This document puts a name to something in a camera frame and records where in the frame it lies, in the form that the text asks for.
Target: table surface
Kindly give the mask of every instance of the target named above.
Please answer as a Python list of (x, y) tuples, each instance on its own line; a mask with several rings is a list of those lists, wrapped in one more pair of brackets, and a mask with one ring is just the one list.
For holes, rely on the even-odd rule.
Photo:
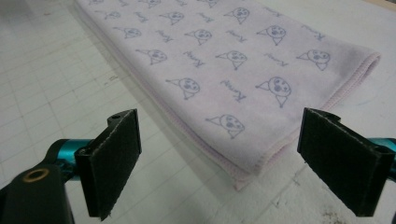
[(396, 4), (388, 2), (386, 0), (364, 0), (364, 1), (372, 3), (372, 4), (376, 4), (378, 6), (381, 6), (381, 7), (393, 10), (393, 11), (396, 11)]
[[(396, 13), (361, 0), (259, 1), (380, 52), (379, 66), (332, 113), (363, 136), (395, 137)], [(374, 217), (355, 217), (304, 163), (297, 142), (235, 191), (230, 177), (122, 70), (72, 0), (0, 0), (0, 6), (1, 188), (41, 161), (54, 141), (95, 138), (107, 117), (137, 108), (143, 154), (104, 223), (391, 222), (395, 183), (387, 181)], [(76, 222), (99, 223), (88, 217), (80, 183), (65, 186)]]

